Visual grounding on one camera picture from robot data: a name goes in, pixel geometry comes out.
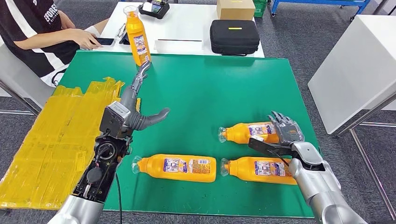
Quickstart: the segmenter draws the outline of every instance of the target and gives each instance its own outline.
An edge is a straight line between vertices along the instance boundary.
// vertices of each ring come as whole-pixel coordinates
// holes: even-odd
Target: transparent bottle cap
[[[220,164],[220,173],[222,176],[227,176],[230,174],[230,161],[228,159],[223,158],[221,159],[221,164]]]
[[[124,14],[129,15],[130,12],[133,12],[136,16],[138,13],[137,7],[136,6],[127,6],[124,8]]]
[[[141,157],[138,155],[135,156],[134,160],[132,160],[132,172],[134,174],[137,174],[140,172],[139,165],[137,164],[137,162],[139,162],[140,160],[141,160]]]
[[[219,127],[219,142],[223,143],[225,141],[227,141],[227,133],[226,133],[226,129],[223,127]]]

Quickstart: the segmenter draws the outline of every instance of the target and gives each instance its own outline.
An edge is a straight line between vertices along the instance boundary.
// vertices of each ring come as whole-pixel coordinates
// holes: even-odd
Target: black and white shirt
[[[61,26],[53,0],[0,0],[0,35],[5,45],[51,86],[54,75],[67,67],[79,46],[67,41],[42,49],[23,50],[14,41],[59,31]]]

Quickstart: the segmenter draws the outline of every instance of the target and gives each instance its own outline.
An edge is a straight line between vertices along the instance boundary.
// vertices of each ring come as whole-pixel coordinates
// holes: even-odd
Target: gray floor
[[[58,8],[66,12],[79,28],[86,28],[110,16],[115,0],[56,0]],[[215,0],[180,0],[184,4],[215,4]],[[364,14],[371,14],[376,7],[372,1]],[[356,7],[281,3],[275,18],[266,9],[263,19],[257,19],[264,54],[266,57],[288,58],[315,129],[321,151],[330,163],[342,186],[350,206],[369,223],[390,220],[380,194],[366,170],[352,136],[348,133],[338,139],[327,135],[315,107],[307,83],[325,59],[334,44],[350,24],[349,17]],[[21,109],[9,98],[0,98],[0,109]],[[395,122],[396,112],[379,112],[372,121]],[[0,114],[0,176],[7,170],[13,155],[34,122],[30,116]],[[356,132],[366,148],[369,158],[396,206],[396,132],[391,128],[358,127]],[[0,217],[0,223],[45,223],[55,211],[12,210]],[[280,219],[253,217],[213,217],[124,212],[124,223],[291,223],[311,224],[309,219]],[[100,223],[117,223],[118,212],[104,212]]]

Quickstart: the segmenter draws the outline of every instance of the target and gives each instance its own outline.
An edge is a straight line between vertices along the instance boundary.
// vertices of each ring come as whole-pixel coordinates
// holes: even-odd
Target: green table mat
[[[60,85],[86,90],[91,81],[110,76],[132,82],[137,67],[130,54],[79,51]],[[296,120],[306,141],[318,143],[286,59],[232,56],[152,55],[141,86],[141,112],[151,115],[170,108],[166,120],[133,134],[130,156],[117,170],[123,210],[209,215],[313,217],[297,185],[246,182],[222,177],[221,158],[262,156],[247,145],[220,143],[218,127],[268,121],[271,110]],[[156,179],[134,175],[138,155],[189,154],[217,160],[213,183]],[[117,186],[105,210],[118,210]]]

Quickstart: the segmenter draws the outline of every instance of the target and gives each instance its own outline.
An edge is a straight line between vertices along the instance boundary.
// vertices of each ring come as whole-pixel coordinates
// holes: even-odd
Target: robotic arm
[[[284,145],[265,143],[261,137],[254,136],[249,140],[249,147],[267,156],[292,157],[290,163],[285,164],[289,166],[318,224],[367,224],[349,207],[329,163],[311,143],[304,141],[297,123],[282,114],[273,113],[275,119],[271,116],[270,119],[280,136],[280,143]]]
[[[99,127],[102,135],[95,139],[95,156],[49,224],[97,223],[116,169],[124,156],[130,154],[132,132],[156,124],[168,115],[169,108],[148,117],[136,110],[137,94],[149,68],[150,61],[139,68],[132,84],[124,90],[121,101],[114,101],[105,108]]]

